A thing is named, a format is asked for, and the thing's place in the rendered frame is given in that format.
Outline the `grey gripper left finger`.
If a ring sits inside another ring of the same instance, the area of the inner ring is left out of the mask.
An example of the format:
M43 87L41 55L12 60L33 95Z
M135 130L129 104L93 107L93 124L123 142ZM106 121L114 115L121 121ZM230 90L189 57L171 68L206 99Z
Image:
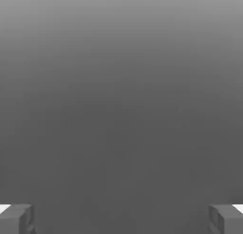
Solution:
M0 205L0 234L36 234L35 206Z

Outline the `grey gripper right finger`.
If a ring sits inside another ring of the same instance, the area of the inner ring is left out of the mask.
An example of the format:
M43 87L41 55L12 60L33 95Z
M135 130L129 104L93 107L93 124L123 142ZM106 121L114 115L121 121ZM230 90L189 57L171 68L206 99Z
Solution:
M210 205L208 234L243 234L243 204Z

